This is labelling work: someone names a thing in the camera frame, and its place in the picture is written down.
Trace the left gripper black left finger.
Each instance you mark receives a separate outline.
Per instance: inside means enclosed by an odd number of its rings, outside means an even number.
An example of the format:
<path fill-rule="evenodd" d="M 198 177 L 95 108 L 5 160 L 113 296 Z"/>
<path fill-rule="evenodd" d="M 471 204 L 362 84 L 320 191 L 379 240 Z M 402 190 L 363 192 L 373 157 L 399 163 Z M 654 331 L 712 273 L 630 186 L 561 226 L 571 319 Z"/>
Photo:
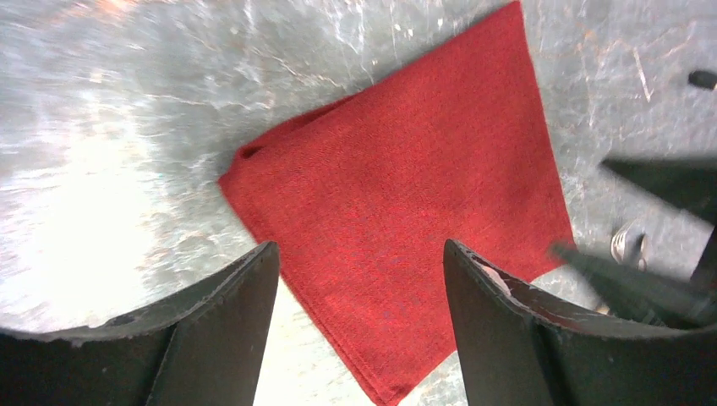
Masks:
<path fill-rule="evenodd" d="M 250 405 L 275 304 L 280 250 L 98 327 L 1 331 L 4 405 Z"/>

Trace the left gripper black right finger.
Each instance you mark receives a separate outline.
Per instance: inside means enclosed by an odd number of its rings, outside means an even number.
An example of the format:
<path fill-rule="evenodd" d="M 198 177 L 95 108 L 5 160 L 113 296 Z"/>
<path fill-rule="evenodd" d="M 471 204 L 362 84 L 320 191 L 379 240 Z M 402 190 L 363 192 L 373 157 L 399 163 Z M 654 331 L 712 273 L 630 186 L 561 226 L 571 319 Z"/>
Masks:
<path fill-rule="evenodd" d="M 716 329 L 603 315 L 449 239 L 446 295 L 472 405 L 713 405 Z"/>

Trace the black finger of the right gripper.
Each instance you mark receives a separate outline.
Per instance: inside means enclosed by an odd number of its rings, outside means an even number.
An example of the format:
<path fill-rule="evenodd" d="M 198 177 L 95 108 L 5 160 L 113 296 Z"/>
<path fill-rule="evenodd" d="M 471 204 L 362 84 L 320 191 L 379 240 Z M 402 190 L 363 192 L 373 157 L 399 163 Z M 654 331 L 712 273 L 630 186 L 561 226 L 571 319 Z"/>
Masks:
<path fill-rule="evenodd" d="M 639 271 L 568 244 L 553 244 L 550 253 L 585 277 L 615 317 L 682 330 L 716 325 L 714 290 Z"/>
<path fill-rule="evenodd" d="M 676 209 L 716 223 L 714 157 L 606 157 L 600 166 Z"/>

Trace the dark red cloth napkin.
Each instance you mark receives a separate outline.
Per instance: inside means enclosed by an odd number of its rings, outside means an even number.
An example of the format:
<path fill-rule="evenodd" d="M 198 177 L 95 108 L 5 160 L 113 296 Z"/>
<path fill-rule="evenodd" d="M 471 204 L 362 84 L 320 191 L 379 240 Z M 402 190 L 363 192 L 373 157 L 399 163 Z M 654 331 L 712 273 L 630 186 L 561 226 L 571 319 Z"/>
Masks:
<path fill-rule="evenodd" d="M 396 405 L 456 348 L 457 239 L 533 280 L 572 239 L 520 2 L 380 83 L 241 147 L 219 186 L 371 401 Z"/>

